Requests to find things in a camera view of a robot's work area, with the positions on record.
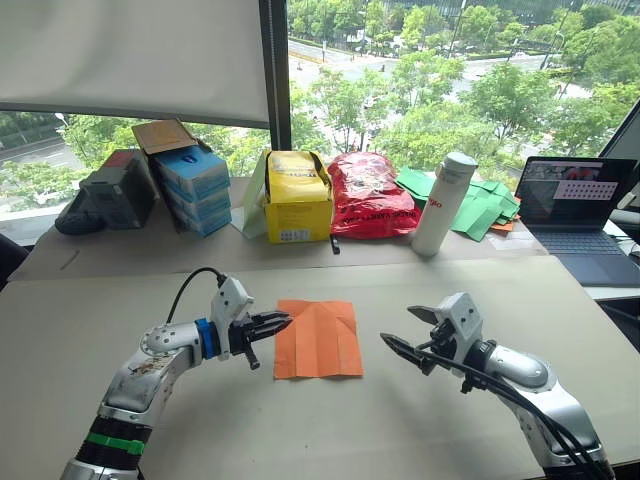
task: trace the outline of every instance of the blue ring joint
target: blue ring joint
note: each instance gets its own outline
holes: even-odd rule
[[[213,340],[212,340],[212,329],[209,322],[207,322],[206,318],[199,318],[196,320],[196,327],[198,328],[198,333],[200,333],[200,337],[202,337],[202,357],[206,360],[213,358]]]

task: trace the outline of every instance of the white roller blind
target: white roller blind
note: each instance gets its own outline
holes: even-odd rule
[[[268,124],[257,0],[0,0],[0,110]]]

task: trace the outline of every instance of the laptop keyboard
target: laptop keyboard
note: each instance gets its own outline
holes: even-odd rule
[[[536,232],[549,253],[624,255],[616,242],[602,232]]]

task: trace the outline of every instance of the laptop screen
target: laptop screen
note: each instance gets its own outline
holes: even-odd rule
[[[610,158],[529,157],[516,190],[523,222],[602,228],[630,188],[632,177],[637,177],[636,163]]]

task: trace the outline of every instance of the laptop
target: laptop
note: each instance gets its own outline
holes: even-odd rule
[[[516,196],[520,216],[585,286],[640,286],[640,269],[602,231],[638,181],[636,160],[529,157]]]

